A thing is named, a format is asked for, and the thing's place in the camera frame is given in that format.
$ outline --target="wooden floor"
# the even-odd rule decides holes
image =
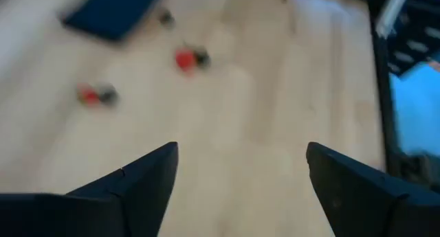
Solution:
[[[173,31],[147,21],[97,75],[120,105],[76,106],[27,189],[68,192],[178,141],[160,236],[331,236],[305,151],[382,168],[369,16],[355,0],[289,1],[226,0]],[[207,46],[209,71],[175,68],[183,40]]]

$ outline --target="wooden surface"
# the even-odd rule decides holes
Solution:
[[[160,236],[331,236],[305,151],[315,141],[383,166],[369,17],[354,0],[289,5],[295,33],[280,0],[225,0],[171,32],[148,22],[98,76],[120,105],[78,105],[23,189],[68,192],[178,141]],[[175,68],[183,39],[207,46],[209,71]]]

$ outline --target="blue object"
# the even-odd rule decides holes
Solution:
[[[110,41],[121,41],[155,0],[88,0],[64,20],[73,28]]]

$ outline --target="dark blue mat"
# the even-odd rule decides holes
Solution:
[[[68,26],[110,41],[121,41],[155,0],[88,0],[64,20]]]

